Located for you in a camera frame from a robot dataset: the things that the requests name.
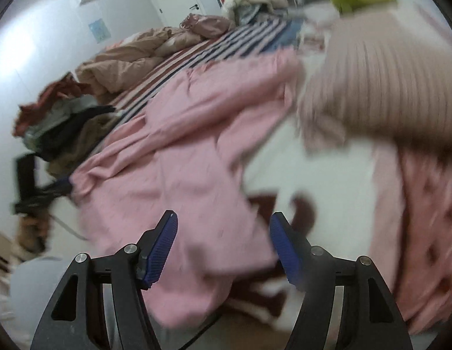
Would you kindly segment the pink knit sweater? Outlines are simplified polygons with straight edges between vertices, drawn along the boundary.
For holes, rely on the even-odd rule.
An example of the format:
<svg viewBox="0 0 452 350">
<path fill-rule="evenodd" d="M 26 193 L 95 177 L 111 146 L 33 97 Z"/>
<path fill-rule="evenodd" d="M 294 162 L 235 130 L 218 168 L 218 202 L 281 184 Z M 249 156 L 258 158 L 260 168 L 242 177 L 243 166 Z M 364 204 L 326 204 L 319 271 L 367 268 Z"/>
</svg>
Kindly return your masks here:
<svg viewBox="0 0 452 350">
<path fill-rule="evenodd" d="M 276 264 L 241 190 L 242 158 L 288 114 L 301 69 L 288 48 L 183 70 L 72 174 L 81 229 L 99 254 L 177 213 L 161 277 L 144 293 L 162 326 L 202 323 L 238 277 Z"/>
</svg>

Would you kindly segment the brown dark clothes pile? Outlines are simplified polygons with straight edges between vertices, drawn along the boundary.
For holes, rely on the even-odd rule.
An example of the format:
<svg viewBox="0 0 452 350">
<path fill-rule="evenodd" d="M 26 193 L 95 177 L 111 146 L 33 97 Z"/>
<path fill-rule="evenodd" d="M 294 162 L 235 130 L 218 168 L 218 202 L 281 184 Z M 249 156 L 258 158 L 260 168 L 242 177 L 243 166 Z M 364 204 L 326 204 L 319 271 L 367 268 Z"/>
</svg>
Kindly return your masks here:
<svg viewBox="0 0 452 350">
<path fill-rule="evenodd" d="M 119 120 L 114 106 L 100 104 L 91 86 L 68 72 L 48 84 L 36 102 L 18 107 L 12 135 L 57 179 L 73 173 Z"/>
</svg>

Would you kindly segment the cream clothes pile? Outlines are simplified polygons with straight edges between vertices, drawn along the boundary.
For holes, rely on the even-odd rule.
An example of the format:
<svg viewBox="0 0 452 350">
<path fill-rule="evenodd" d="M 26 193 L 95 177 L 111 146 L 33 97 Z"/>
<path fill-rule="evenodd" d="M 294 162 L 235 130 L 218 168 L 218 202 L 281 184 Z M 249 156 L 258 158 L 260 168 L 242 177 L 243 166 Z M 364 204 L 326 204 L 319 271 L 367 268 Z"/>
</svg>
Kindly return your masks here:
<svg viewBox="0 0 452 350">
<path fill-rule="evenodd" d="M 224 0 L 222 16 L 237 26 L 252 23 L 260 12 L 272 13 L 274 10 L 288 8 L 288 0 Z"/>
</svg>

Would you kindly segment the white red patterned sheet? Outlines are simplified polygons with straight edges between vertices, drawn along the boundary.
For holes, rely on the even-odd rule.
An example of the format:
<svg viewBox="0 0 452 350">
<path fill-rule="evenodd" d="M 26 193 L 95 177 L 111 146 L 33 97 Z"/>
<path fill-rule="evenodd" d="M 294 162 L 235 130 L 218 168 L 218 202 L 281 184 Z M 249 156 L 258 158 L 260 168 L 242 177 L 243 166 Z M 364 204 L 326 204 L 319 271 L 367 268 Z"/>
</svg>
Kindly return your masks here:
<svg viewBox="0 0 452 350">
<path fill-rule="evenodd" d="M 309 154 L 288 119 L 242 184 L 264 220 L 281 211 L 333 256 L 369 256 L 412 334 L 452 315 L 452 154 L 367 138 Z"/>
</svg>

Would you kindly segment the person's grey trouser leg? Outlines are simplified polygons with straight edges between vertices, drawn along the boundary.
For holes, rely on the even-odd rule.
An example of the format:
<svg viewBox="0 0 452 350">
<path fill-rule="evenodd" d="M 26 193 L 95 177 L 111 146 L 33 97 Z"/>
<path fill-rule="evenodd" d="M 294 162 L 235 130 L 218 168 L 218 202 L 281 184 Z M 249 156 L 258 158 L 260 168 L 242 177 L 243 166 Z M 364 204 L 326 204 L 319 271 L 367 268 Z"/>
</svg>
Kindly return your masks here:
<svg viewBox="0 0 452 350">
<path fill-rule="evenodd" d="M 45 256 L 18 265 L 11 275 L 10 306 L 30 340 L 71 260 Z"/>
</svg>

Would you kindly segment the pink crumpled duvet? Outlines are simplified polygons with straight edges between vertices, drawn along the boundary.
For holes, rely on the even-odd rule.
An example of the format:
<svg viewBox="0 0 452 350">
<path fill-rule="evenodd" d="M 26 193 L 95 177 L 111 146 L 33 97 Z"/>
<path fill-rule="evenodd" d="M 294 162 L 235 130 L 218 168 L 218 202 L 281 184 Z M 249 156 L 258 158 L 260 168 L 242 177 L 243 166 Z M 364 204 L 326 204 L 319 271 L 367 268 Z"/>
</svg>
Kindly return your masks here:
<svg viewBox="0 0 452 350">
<path fill-rule="evenodd" d="M 75 74 L 104 104 L 140 82 L 169 56 L 202 41 L 201 36 L 185 29 L 149 29 L 100 51 L 82 62 Z"/>
</svg>

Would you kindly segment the beige ribbed pillow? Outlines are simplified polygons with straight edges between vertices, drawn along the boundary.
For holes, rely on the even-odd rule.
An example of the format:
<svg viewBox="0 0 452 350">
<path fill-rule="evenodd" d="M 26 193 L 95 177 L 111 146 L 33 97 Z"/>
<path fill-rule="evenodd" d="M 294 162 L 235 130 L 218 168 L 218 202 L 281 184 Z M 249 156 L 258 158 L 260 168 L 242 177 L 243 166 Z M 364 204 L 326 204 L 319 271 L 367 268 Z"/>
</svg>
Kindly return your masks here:
<svg viewBox="0 0 452 350">
<path fill-rule="evenodd" d="M 452 147 L 452 34 L 419 9 L 337 20 L 299 102 L 309 151 L 375 134 Z"/>
</svg>

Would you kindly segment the striped fleece blanket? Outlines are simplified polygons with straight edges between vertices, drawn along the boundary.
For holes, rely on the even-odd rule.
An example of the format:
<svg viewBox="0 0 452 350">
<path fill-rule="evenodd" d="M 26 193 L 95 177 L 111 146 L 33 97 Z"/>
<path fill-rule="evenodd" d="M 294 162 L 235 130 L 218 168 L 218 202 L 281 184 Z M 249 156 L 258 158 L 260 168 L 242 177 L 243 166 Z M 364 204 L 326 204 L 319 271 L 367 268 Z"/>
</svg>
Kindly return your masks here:
<svg viewBox="0 0 452 350">
<path fill-rule="evenodd" d="M 295 47 L 302 25 L 301 19 L 284 18 L 246 24 L 217 39 L 204 41 L 169 56 L 140 82 L 112 101 L 120 118 L 115 127 L 120 127 L 138 115 L 180 71 L 208 62 L 248 58 L 280 48 Z"/>
</svg>

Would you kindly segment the pink satin bag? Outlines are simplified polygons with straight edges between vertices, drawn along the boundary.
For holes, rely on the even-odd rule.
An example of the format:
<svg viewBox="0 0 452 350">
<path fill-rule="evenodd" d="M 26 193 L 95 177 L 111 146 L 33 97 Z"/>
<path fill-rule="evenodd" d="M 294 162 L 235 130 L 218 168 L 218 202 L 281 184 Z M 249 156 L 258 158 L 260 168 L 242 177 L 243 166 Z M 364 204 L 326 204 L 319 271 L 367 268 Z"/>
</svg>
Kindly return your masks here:
<svg viewBox="0 0 452 350">
<path fill-rule="evenodd" d="M 180 23 L 180 28 L 205 37 L 206 39 L 213 39 L 234 29 L 235 23 L 221 16 L 190 13 Z"/>
</svg>

